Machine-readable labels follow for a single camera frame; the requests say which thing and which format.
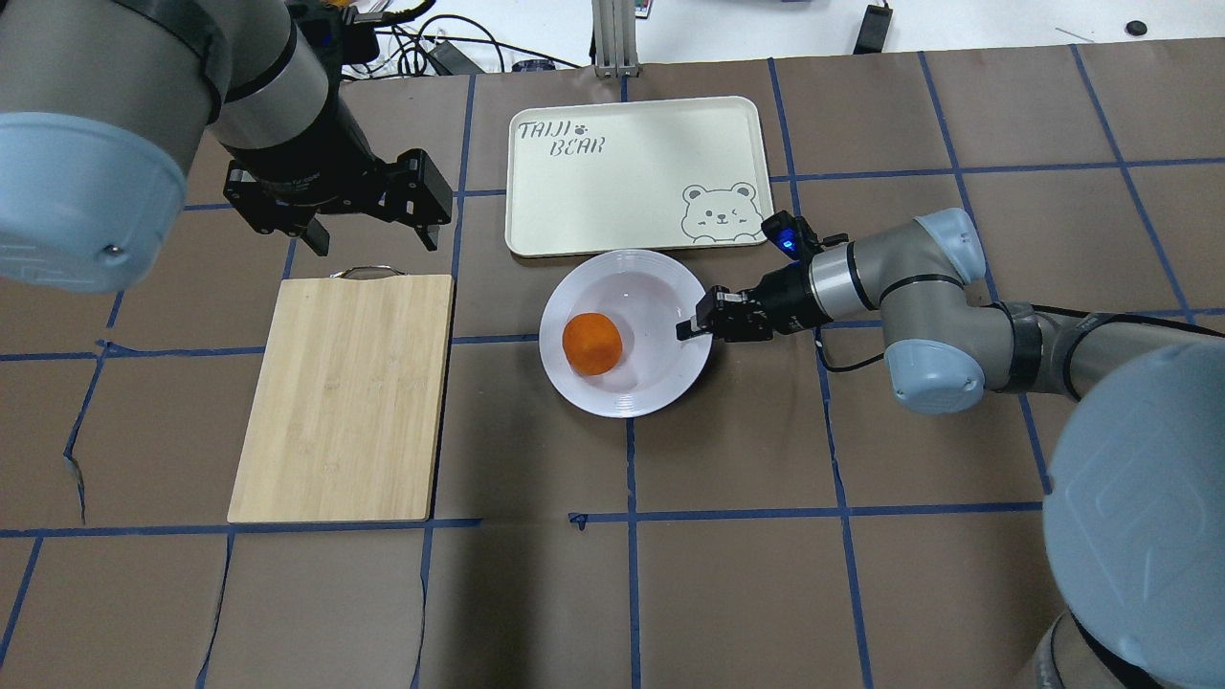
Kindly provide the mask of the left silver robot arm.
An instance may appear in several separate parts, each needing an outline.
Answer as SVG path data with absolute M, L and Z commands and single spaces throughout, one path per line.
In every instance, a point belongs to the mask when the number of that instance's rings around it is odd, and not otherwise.
M 341 97 L 375 31 L 417 10 L 327 1 L 5 1 L 1 272 L 118 293 L 149 272 L 206 134 L 258 234 L 327 255 L 320 215 L 368 215 L 437 248 L 454 192 L 419 148 L 381 161 Z

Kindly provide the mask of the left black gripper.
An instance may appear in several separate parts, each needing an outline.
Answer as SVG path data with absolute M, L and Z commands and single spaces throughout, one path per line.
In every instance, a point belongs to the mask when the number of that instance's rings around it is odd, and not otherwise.
M 368 215 L 412 227 L 426 253 L 437 253 L 442 227 L 454 219 L 454 191 L 421 148 L 397 161 L 368 157 L 359 166 L 310 170 L 290 181 L 258 179 L 232 161 L 223 195 L 258 233 L 301 233 L 316 256 L 328 256 L 331 235 L 314 215 Z

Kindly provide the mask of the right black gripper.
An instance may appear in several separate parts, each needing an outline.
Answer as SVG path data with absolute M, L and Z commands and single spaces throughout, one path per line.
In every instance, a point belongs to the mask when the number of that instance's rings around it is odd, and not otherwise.
M 789 264 L 745 291 L 708 288 L 697 302 L 695 320 L 677 322 L 677 341 L 764 342 L 804 330 L 813 330 L 813 284 L 804 265 Z

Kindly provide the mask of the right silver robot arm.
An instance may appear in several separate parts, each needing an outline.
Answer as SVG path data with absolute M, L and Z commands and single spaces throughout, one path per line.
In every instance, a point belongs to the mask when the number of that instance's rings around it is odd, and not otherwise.
M 880 314 L 894 400 L 938 416 L 985 394 L 1076 402 L 1047 462 L 1044 546 L 1066 611 L 1033 685 L 1223 685 L 1223 335 L 1120 311 L 992 302 L 967 211 L 820 238 L 800 215 L 762 223 L 789 262 L 744 291 L 713 286 L 677 340 L 761 342 Z

